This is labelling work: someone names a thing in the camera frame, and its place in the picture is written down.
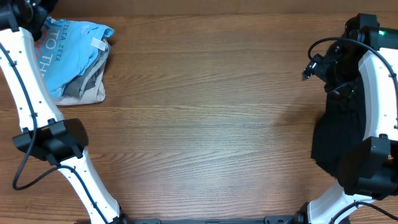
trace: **folded shirt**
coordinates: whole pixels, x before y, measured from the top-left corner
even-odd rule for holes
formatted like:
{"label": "folded shirt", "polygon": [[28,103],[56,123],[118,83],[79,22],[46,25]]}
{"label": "folded shirt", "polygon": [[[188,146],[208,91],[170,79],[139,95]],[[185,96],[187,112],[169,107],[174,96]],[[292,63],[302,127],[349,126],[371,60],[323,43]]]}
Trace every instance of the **folded shirt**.
{"label": "folded shirt", "polygon": [[108,26],[92,22],[46,19],[42,37],[35,42],[35,53],[52,98],[61,97],[68,82],[85,74],[99,55],[96,40],[110,37],[113,32]]}
{"label": "folded shirt", "polygon": [[87,68],[83,75],[75,77],[65,85],[63,96],[74,96],[81,98],[86,90],[95,87],[96,74],[100,67],[105,63],[111,50],[106,39],[102,40],[101,49],[95,61]]}

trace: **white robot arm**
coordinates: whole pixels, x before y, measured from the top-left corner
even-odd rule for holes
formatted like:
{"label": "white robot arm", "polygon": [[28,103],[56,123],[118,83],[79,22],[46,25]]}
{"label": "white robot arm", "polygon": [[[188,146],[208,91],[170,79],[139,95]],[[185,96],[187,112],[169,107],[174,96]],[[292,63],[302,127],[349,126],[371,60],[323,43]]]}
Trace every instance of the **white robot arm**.
{"label": "white robot arm", "polygon": [[[21,7],[33,6],[32,3],[21,2]],[[0,11],[8,12],[9,14],[0,14],[0,21],[4,21],[5,16],[9,22],[0,23],[0,66],[18,110],[22,135],[15,137],[14,143],[20,151],[26,153],[21,167],[24,166],[29,156],[49,161],[51,165],[55,166],[50,172],[59,170],[71,183],[85,206],[91,223],[129,223],[117,201],[106,190],[90,161],[87,148],[88,137],[83,125],[77,119],[64,120],[61,112],[51,100],[35,59],[34,38],[32,36],[32,33],[35,34],[35,32],[18,25],[17,21],[20,18],[18,15],[13,14],[15,12],[12,11],[10,2],[3,2],[2,4],[0,5]],[[381,48],[379,53],[392,66],[398,67],[398,50]],[[313,62],[308,65],[308,68],[315,71],[317,65],[319,65],[319,62]],[[372,138],[385,140],[385,136],[388,136],[388,141],[398,141],[398,132],[396,127],[394,127],[397,124],[396,95],[393,94],[396,86],[391,82],[391,77],[388,77],[391,72],[372,52],[361,55],[358,70],[361,72],[366,96],[366,132],[363,137],[364,142],[367,142],[368,139],[372,140]],[[304,75],[309,78],[312,72],[310,74],[305,72]],[[332,91],[342,93],[342,87],[346,85],[340,84]],[[348,155],[346,160],[343,159],[343,162],[350,161],[350,159],[355,161],[356,164],[353,167],[357,167],[361,165],[361,162],[370,159],[369,156],[374,155],[373,146],[383,146],[380,152],[377,151],[376,153],[380,158],[376,162],[371,161],[371,170],[366,169],[365,171],[362,170],[363,172],[355,172],[352,175],[348,175],[347,177],[349,178],[354,177],[353,180],[356,181],[354,184],[350,181],[347,182],[344,177],[341,177],[338,179],[339,182],[326,191],[319,199],[305,204],[304,210],[298,213],[298,218],[289,219],[286,223],[338,223],[360,206],[350,207],[344,211],[348,205],[355,202],[371,203],[376,199],[380,200],[391,195],[391,189],[395,187],[394,190],[396,190],[396,185],[391,184],[387,187],[383,185],[382,189],[372,185],[374,183],[373,177],[375,176],[372,171],[379,170],[380,167],[377,165],[380,165],[381,161],[384,162],[385,156],[387,155],[388,157],[390,153],[389,151],[386,152],[385,145],[383,145],[385,144],[384,141],[382,144],[379,144],[376,140],[373,141],[370,143],[370,151],[364,153],[365,157],[362,158],[363,160],[352,159],[350,157],[352,155]],[[30,187],[44,176],[23,187],[16,187],[15,181],[14,188],[20,190]],[[269,222],[271,219],[272,217],[266,217],[263,222],[271,223]],[[233,223],[250,222],[234,221]]]}
{"label": "white robot arm", "polygon": [[[301,220],[305,220],[303,223],[339,223],[363,204],[382,200],[388,195],[397,193],[396,171],[392,166],[394,160],[388,158],[390,154],[393,157],[396,155],[398,142],[398,92],[396,74],[392,71],[392,68],[398,67],[398,38],[396,34],[396,30],[379,28],[376,16],[359,14],[347,22],[345,38],[354,36],[357,38],[356,40],[360,40],[360,43],[350,44],[351,42],[347,43],[346,40],[340,38],[323,39],[324,41],[337,40],[337,42],[330,47],[325,57],[316,55],[317,61],[310,62],[303,72],[304,79],[316,74],[325,81],[325,91],[328,92],[328,96],[333,95],[330,99],[339,99],[343,102],[342,104],[348,105],[348,109],[338,105],[338,110],[350,110],[351,105],[361,107],[361,103],[357,101],[363,100],[364,108],[355,108],[355,110],[362,110],[360,113],[365,110],[366,115],[364,130],[362,130],[364,131],[362,143],[356,142],[354,143],[355,149],[351,152],[338,155],[338,164],[328,167],[324,165],[325,160],[322,161],[323,164],[317,161],[338,181],[320,198],[304,206],[302,212],[305,214],[301,214],[303,216]],[[358,62],[358,66],[353,65],[353,62]],[[350,75],[353,75],[352,77],[360,76],[360,79],[352,79]],[[330,104],[331,106],[326,106],[326,112],[334,109],[332,108],[334,105]],[[343,116],[352,115],[352,113],[342,114]],[[318,133],[315,133],[314,137],[326,136],[331,141],[336,141],[334,136],[343,133],[331,134],[323,131],[322,128],[333,129],[334,125],[342,125],[342,128],[349,129],[350,125],[357,126],[358,123],[360,122],[353,124],[325,122],[319,124],[323,125],[321,128],[315,128],[315,132]],[[321,145],[327,147],[326,144],[329,143],[325,141]],[[315,150],[326,153],[322,151],[322,148],[315,148]],[[313,157],[319,160],[323,159],[317,154],[313,154]]]}

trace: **clothing pile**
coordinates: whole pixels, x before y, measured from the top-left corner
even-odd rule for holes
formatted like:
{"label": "clothing pile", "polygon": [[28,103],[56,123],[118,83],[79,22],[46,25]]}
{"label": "clothing pile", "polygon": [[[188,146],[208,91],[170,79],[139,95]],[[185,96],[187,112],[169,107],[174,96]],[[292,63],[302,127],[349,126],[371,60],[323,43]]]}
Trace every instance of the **clothing pile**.
{"label": "clothing pile", "polygon": [[48,17],[35,42],[39,70],[58,105],[97,103],[105,99],[103,75],[113,29],[92,22]]}

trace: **black bracket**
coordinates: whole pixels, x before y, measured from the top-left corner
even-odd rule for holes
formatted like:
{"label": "black bracket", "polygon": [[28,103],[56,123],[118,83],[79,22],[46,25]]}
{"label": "black bracket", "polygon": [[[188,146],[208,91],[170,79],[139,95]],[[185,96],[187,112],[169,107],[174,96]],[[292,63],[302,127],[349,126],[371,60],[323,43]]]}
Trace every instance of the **black bracket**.
{"label": "black bracket", "polygon": [[265,217],[264,224],[293,224],[293,216],[291,215],[268,216]]}
{"label": "black bracket", "polygon": [[382,200],[398,194],[398,172],[394,159],[396,141],[386,135],[369,137],[355,149],[344,154],[338,166],[338,182],[348,195],[368,195]]}
{"label": "black bracket", "polygon": [[[15,146],[26,153],[32,141],[33,131],[14,137]],[[37,129],[37,138],[31,156],[48,161],[50,165],[76,156],[81,158],[84,148],[88,145],[88,136],[79,119],[68,119],[55,122],[49,120],[49,125]]]}
{"label": "black bracket", "polygon": [[0,30],[4,29],[11,29],[13,32],[19,31],[17,17],[10,1],[1,1],[0,3]]}

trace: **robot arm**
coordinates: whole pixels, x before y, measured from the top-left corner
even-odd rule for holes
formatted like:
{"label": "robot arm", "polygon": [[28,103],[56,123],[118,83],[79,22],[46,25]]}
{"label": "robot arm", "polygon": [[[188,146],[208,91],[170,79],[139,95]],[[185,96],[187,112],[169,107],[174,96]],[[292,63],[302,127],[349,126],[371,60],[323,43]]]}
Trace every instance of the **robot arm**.
{"label": "robot arm", "polygon": [[[90,161],[87,148],[88,137],[83,125],[77,119],[64,120],[62,113],[52,101],[45,87],[35,59],[34,38],[31,33],[37,34],[39,31],[33,28],[27,30],[24,27],[15,27],[15,23],[10,21],[14,19],[14,22],[18,24],[18,17],[15,16],[18,12],[11,10],[12,4],[16,3],[2,2],[0,6],[0,11],[3,12],[0,15],[2,22],[0,23],[2,26],[0,43],[6,50],[6,52],[0,51],[0,66],[14,97],[19,115],[19,126],[23,133],[14,138],[14,143],[20,151],[26,152],[30,142],[33,141],[31,135],[34,130],[27,98],[13,69],[16,67],[27,90],[37,121],[37,139],[30,155],[43,161],[49,161],[51,165],[57,167],[67,166],[74,169],[86,189],[70,169],[58,170],[67,178],[80,197],[90,216],[91,223],[119,223],[121,209],[117,201],[106,190]],[[33,24],[35,24],[34,27],[41,28],[41,26],[37,26],[37,22]],[[14,63],[10,63],[7,56],[10,56]]]}
{"label": "robot arm", "polygon": [[[376,16],[359,14],[347,22],[344,36],[350,37],[349,34],[355,34],[360,42],[377,50],[391,67],[398,67],[396,33],[396,30],[379,28]],[[301,211],[304,217],[301,220],[307,223],[330,223],[332,218],[335,218],[335,223],[339,223],[361,206],[352,206],[340,214],[354,202],[372,203],[389,195],[396,195],[398,192],[396,161],[389,159],[389,155],[395,157],[398,143],[397,94],[393,82],[395,77],[391,76],[386,65],[374,53],[354,45],[347,45],[342,41],[332,44],[324,57],[316,55],[315,59],[326,62],[335,61],[329,64],[310,62],[303,72],[304,79],[316,75],[326,83],[325,91],[328,93],[326,113],[332,111],[331,114],[334,115],[337,114],[336,111],[349,111],[354,108],[354,110],[360,110],[355,114],[365,112],[366,117],[364,129],[355,129],[359,132],[363,131],[362,143],[349,142],[348,144],[352,144],[348,146],[350,149],[342,151],[337,160],[327,161],[334,164],[322,167],[327,168],[325,170],[335,176],[338,181],[320,198],[304,206]],[[336,104],[331,103],[336,99],[339,101],[337,110],[334,108]],[[352,113],[338,114],[339,119],[350,115]],[[326,118],[332,121],[337,120],[332,116]],[[356,121],[351,125],[355,127],[362,125],[360,119]],[[340,124],[318,123],[317,126],[321,127],[315,128],[314,138],[335,141],[337,135],[341,133],[330,134],[323,131],[337,129],[333,125]],[[325,141],[319,145],[327,148],[328,143]],[[322,149],[318,147],[319,145],[313,145],[312,156],[316,160],[322,160],[323,158],[317,155],[327,153],[326,150],[329,150]]]}

